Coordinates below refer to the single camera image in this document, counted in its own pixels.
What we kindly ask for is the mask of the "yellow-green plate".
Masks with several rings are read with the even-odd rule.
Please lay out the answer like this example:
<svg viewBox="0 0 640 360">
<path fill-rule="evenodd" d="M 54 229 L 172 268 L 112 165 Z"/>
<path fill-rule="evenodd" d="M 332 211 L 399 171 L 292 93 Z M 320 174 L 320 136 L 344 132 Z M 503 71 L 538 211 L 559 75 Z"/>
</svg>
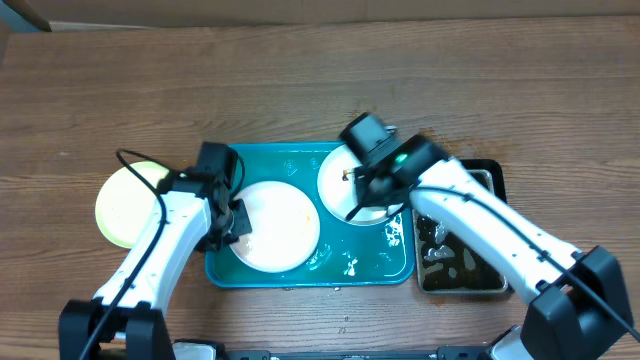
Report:
<svg viewBox="0 0 640 360">
<path fill-rule="evenodd" d="M 131 171 L 122 167 L 101 187 L 95 203 L 95 220 L 111 243 L 130 249 L 146 227 L 156 197 Z"/>
</svg>

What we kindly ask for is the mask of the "white plate bottom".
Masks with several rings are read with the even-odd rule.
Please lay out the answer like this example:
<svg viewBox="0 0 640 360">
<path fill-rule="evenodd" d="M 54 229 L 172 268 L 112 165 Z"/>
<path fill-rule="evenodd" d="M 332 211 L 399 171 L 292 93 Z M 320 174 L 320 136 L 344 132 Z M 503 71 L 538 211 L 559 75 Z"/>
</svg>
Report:
<svg viewBox="0 0 640 360">
<path fill-rule="evenodd" d="M 251 232 L 231 245 L 247 266 L 266 273 L 298 267 L 314 253 L 320 237 L 315 205 L 298 188 L 278 181 L 263 181 L 241 190 Z"/>
</svg>

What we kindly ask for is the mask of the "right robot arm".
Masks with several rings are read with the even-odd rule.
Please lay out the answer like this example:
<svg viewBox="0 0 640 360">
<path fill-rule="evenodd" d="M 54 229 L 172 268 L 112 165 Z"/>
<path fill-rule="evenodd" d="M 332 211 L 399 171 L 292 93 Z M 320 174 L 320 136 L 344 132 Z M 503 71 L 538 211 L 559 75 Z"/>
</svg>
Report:
<svg viewBox="0 0 640 360">
<path fill-rule="evenodd" d="M 617 259 L 587 253 L 524 218 L 428 138 L 386 132 L 340 136 L 360 161 L 357 208 L 402 204 L 441 222 L 494 267 L 527 306 L 522 325 L 485 359 L 597 359 L 633 327 Z"/>
</svg>

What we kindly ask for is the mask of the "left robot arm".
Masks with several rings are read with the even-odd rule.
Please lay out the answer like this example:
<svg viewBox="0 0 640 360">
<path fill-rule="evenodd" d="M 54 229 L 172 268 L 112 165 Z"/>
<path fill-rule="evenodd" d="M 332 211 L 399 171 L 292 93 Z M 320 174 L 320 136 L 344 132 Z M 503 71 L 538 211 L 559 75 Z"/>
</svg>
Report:
<svg viewBox="0 0 640 360">
<path fill-rule="evenodd" d="M 232 171 L 171 172 L 124 262 L 90 301 L 71 300 L 58 323 L 63 359 L 220 359 L 215 342 L 174 342 L 165 313 L 192 252 L 218 250 L 250 230 Z"/>
</svg>

